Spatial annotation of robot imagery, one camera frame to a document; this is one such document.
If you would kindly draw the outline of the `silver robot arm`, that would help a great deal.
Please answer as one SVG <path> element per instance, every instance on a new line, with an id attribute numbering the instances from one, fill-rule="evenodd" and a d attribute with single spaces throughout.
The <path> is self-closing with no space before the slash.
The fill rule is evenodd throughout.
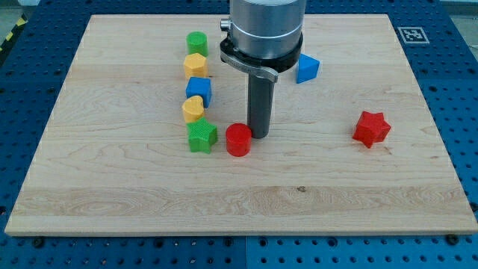
<path id="1" fill-rule="evenodd" d="M 256 139 L 270 129 L 273 93 L 279 74 L 301 54 L 305 0 L 231 0 L 220 60 L 248 75 L 247 125 Z"/>

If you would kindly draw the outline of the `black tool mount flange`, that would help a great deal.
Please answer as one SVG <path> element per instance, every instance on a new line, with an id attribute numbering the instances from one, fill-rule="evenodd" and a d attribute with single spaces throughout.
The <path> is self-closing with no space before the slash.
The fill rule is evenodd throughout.
<path id="1" fill-rule="evenodd" d="M 289 53 L 279 58 L 263 59 L 240 52 L 227 36 L 220 42 L 220 60 L 241 72 L 276 83 L 279 73 L 290 69 L 299 60 L 302 43 L 303 34 L 300 34 L 298 44 Z"/>

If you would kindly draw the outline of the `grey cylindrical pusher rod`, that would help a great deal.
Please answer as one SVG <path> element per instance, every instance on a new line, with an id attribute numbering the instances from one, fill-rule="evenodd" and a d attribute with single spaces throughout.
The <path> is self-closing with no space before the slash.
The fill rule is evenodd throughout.
<path id="1" fill-rule="evenodd" d="M 273 82 L 248 75 L 247 125 L 253 138 L 262 139 L 269 133 L 273 92 Z"/>

